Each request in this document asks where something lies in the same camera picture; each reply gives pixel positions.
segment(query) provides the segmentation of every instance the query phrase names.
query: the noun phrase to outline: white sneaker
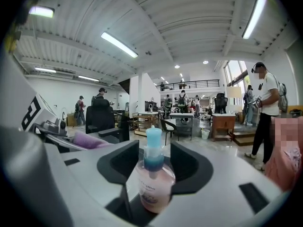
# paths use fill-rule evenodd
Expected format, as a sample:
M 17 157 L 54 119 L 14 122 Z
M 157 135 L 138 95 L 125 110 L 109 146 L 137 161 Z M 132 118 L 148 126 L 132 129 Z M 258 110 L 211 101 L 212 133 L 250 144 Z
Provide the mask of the white sneaker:
M 265 171 L 265 165 L 264 163 L 259 164 L 259 165 L 255 165 L 255 168 L 259 171 Z
M 245 152 L 244 155 L 245 155 L 246 157 L 249 157 L 249 158 L 252 158 L 252 159 L 256 159 L 256 157 L 257 157 L 257 155 L 253 155 L 253 154 L 251 154 L 251 153 L 249 153 L 249 152 Z

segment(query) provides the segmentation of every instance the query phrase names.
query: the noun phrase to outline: wooden cabinet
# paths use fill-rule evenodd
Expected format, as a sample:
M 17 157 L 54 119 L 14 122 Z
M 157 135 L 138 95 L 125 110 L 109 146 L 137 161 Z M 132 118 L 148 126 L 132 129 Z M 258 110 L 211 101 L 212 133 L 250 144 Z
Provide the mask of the wooden cabinet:
M 235 127 L 235 121 L 236 121 L 236 116 L 233 114 L 219 114 L 215 113 L 213 114 L 213 125 L 212 125 L 212 138 L 215 141 L 216 138 L 226 138 L 226 139 L 231 139 L 232 137 L 227 134 L 227 135 L 217 135 L 217 130 L 226 130 L 228 133 L 228 130 L 232 130 L 232 135 L 233 135 L 233 130 Z

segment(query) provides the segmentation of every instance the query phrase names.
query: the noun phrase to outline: purple cloth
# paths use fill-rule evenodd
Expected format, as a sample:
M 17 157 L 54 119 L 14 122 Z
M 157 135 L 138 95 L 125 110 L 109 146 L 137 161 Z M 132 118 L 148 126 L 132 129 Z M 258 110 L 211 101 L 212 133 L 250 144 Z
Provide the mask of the purple cloth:
M 76 131 L 74 139 L 72 141 L 75 145 L 84 147 L 86 149 L 96 149 L 96 148 L 103 148 L 112 145 L 105 140 L 98 139 L 92 137 L 88 134 L 85 134 L 81 131 Z

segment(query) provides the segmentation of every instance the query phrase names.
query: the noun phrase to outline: ceiling light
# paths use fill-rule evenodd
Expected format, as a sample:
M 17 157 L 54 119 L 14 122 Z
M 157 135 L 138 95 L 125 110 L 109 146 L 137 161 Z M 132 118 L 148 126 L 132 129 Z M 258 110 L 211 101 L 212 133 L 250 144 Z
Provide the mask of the ceiling light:
M 35 6 L 30 9 L 29 14 L 40 15 L 40 16 L 44 16 L 44 17 L 53 17 L 54 12 L 55 12 L 54 9 Z
M 86 80 L 91 80 L 91 81 L 99 81 L 98 79 L 93 79 L 93 78 L 88 78 L 84 76 L 78 76 L 78 78 L 86 79 Z
M 56 73 L 55 70 L 47 69 L 47 68 L 35 67 L 35 69 L 36 69 L 36 70 L 39 70 L 39 71 L 46 71 L 46 72 Z
M 101 38 L 109 41 L 110 43 L 112 43 L 113 45 L 117 46 L 118 48 L 120 48 L 121 50 L 123 50 L 124 52 L 126 52 L 127 54 L 129 54 L 131 57 L 136 58 L 138 57 L 138 54 L 136 52 L 134 52 L 132 49 L 128 48 L 125 44 L 123 44 L 122 42 L 118 41 L 116 38 L 114 38 L 113 36 L 109 35 L 108 33 L 104 32 L 101 35 Z
M 254 30 L 255 26 L 257 25 L 257 22 L 261 16 L 261 13 L 263 11 L 263 8 L 265 6 L 266 0 L 256 0 L 254 9 L 252 11 L 252 16 L 250 17 L 250 20 L 248 21 L 248 25 L 244 30 L 243 33 L 243 39 L 247 40 L 252 31 Z

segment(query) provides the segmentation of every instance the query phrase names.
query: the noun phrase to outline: baseball cap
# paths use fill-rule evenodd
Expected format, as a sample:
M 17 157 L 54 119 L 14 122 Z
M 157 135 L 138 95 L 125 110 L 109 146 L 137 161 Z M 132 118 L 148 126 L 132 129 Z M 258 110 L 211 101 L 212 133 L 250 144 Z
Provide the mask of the baseball cap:
M 105 93 L 107 93 L 107 91 L 103 87 L 99 89 L 99 92 L 105 92 Z

